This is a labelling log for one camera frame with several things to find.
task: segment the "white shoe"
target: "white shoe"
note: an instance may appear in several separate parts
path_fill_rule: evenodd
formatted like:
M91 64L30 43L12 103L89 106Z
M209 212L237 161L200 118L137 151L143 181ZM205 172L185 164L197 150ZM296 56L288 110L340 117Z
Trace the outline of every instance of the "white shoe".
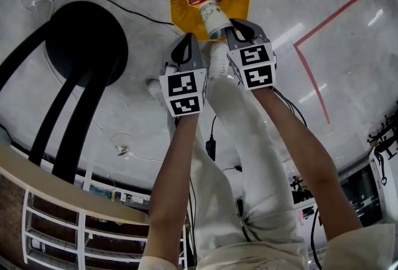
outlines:
M160 86L160 81L148 80L147 88L150 95L152 95L152 97L160 103L164 110L167 110L166 103L163 97L162 87Z
M229 48L225 42L217 41L210 48L209 79L227 77L229 60L227 54Z

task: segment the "person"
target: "person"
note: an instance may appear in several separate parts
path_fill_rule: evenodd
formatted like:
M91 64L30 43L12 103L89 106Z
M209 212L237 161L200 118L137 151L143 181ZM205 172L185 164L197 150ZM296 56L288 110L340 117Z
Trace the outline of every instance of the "person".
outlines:
M139 269L175 270L188 207L190 178L196 207L190 223L197 269L308 269L306 244L297 235L289 181L256 107L228 78L228 47L211 47L207 100L241 159L243 225L231 186L210 159L197 127L198 114L182 116L156 178L149 204L149 235ZM160 102L159 82L149 91ZM340 186L336 167L318 139L269 88L252 91L284 141L315 197L328 240L323 269L387 269L394 225L362 228Z

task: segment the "yellow tray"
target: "yellow tray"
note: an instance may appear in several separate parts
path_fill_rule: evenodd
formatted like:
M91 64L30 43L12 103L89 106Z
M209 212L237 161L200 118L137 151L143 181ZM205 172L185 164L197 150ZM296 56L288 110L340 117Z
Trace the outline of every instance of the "yellow tray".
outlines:
M217 5L228 18L247 19L250 0L221 0ZM170 0L172 22L185 33L195 34L200 41L209 41L199 9L188 3L188 0Z

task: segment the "white cup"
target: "white cup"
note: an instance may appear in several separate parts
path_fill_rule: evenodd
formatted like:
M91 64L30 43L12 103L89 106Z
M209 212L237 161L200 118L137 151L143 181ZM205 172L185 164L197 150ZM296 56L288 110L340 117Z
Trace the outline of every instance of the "white cup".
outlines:
M225 37L225 29L233 27L226 14L214 0L207 0L199 6L199 11L210 40Z

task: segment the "white pants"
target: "white pants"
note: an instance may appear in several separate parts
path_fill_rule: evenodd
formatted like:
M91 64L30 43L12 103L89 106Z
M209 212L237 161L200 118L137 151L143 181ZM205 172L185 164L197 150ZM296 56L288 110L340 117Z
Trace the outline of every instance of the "white pants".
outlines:
M258 110L229 78L217 78L209 83L208 101L241 159L243 219L251 241L301 241L296 235L297 216L289 181ZM231 185L206 153L199 130L193 147L191 179L196 195L198 261L221 246L247 242ZM191 197L195 209L192 190Z

